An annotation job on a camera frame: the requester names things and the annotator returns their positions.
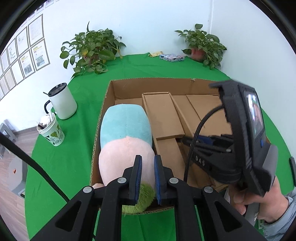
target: black mug lid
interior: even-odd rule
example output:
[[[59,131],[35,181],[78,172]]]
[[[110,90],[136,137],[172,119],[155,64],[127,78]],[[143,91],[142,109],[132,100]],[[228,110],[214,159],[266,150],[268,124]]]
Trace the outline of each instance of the black mug lid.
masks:
[[[61,83],[55,87],[53,87],[49,92],[48,92],[48,96],[49,97],[53,97],[55,95],[57,95],[58,93],[60,93],[63,89],[65,89],[67,86],[67,83]]]

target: green fuzzy fur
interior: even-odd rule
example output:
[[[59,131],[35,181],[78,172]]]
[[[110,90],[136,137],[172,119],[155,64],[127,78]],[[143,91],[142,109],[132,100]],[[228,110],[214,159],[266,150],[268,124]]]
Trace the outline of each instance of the green fuzzy fur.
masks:
[[[122,206],[122,213],[136,214],[142,213],[150,206],[155,197],[155,191],[147,183],[141,183],[138,203],[135,206]]]

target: paper cup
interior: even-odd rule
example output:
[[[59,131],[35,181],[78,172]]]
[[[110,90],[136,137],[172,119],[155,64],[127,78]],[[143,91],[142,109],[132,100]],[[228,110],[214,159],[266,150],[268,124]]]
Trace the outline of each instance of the paper cup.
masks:
[[[55,114],[52,113],[52,115],[54,116],[52,122],[42,130],[40,129],[40,127],[37,126],[37,131],[54,146],[59,146],[64,141],[65,135],[61,127],[59,126],[59,123],[57,122]]]

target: denim sleeve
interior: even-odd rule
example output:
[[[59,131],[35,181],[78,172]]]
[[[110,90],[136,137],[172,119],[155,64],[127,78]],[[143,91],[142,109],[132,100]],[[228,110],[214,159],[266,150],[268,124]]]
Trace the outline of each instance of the denim sleeve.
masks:
[[[286,198],[289,200],[289,207],[284,215],[275,223],[263,223],[264,236],[268,241],[279,241],[296,216],[296,189],[290,192]]]

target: person's arm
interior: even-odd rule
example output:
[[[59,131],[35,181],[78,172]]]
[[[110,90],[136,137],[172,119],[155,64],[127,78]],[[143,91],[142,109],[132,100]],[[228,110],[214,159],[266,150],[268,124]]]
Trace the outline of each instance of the person's arm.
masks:
[[[296,191],[287,197],[282,195],[277,177],[264,197],[247,190],[239,191],[232,185],[229,186],[229,196],[231,205],[242,215],[246,212],[245,205],[260,203],[258,219],[265,221],[264,236],[269,241],[280,240],[296,215]]]

